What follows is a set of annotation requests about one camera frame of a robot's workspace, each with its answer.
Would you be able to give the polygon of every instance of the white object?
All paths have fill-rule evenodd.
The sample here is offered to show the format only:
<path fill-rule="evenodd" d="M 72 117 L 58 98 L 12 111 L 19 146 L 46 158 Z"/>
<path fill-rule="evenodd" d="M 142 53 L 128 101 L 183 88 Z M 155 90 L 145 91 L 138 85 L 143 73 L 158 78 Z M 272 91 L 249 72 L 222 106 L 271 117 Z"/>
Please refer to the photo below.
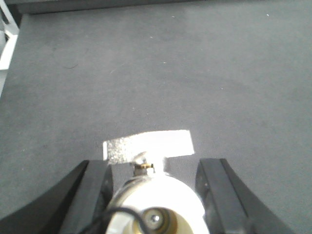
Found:
<path fill-rule="evenodd" d="M 173 234 L 209 234 L 203 219 L 205 210 L 196 193 L 183 182 L 167 175 L 143 176 L 128 183 L 112 199 L 109 207 L 113 206 L 128 207 L 138 213 L 164 208 L 176 215 L 177 229 Z M 133 234 L 134 225 L 132 216 L 116 213 L 106 234 Z"/>

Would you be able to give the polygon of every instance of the black cable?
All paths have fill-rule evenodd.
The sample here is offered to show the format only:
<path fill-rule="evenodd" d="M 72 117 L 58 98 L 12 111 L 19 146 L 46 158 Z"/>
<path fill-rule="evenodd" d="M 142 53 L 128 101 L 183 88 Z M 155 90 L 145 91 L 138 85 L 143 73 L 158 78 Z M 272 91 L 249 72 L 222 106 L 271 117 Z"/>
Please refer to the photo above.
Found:
<path fill-rule="evenodd" d="M 78 234 L 87 233 L 87 231 L 91 230 L 95 225 L 100 223 L 102 220 L 104 220 L 106 218 L 111 218 L 111 216 L 117 212 L 124 212 L 124 213 L 132 215 L 138 221 L 143 233 L 144 234 L 151 234 L 151 232 L 149 231 L 149 228 L 146 226 L 142 217 L 137 212 L 135 212 L 134 210 L 132 210 L 130 208 L 126 208 L 126 207 L 112 207 L 110 209 L 103 211 L 101 213 L 101 215 L 99 215 L 97 218 L 95 218 L 89 225 L 87 225 L 84 229 L 82 229 Z"/>

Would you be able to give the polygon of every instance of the reflective metallic strip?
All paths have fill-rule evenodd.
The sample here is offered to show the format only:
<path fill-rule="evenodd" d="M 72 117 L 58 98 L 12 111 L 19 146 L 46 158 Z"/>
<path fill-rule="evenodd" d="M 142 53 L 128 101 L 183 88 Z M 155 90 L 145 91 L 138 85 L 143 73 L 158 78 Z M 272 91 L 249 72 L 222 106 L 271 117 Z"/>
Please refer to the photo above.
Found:
<path fill-rule="evenodd" d="M 132 162 L 133 158 L 148 152 L 162 157 L 194 154 L 189 130 L 145 132 L 103 142 L 103 160 L 110 164 Z"/>

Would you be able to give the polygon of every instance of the gray foam mat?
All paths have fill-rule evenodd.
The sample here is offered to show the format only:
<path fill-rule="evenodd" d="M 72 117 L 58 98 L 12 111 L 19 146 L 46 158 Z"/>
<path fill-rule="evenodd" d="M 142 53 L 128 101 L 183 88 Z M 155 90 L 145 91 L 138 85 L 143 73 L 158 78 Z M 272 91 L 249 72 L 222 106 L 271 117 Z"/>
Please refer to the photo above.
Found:
<path fill-rule="evenodd" d="M 0 216 L 104 140 L 190 129 L 199 155 L 310 233 L 311 13 L 233 0 L 24 16 L 0 99 Z"/>

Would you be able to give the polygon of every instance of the gray table surface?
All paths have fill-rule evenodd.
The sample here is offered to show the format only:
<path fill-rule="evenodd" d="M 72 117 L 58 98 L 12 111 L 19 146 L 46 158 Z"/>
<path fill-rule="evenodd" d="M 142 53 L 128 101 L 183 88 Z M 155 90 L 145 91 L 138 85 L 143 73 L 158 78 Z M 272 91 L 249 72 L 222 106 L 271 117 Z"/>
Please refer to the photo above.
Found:
<path fill-rule="evenodd" d="M 0 217 L 104 140 L 170 129 L 311 233 L 312 1 L 24 16 L 0 99 Z"/>

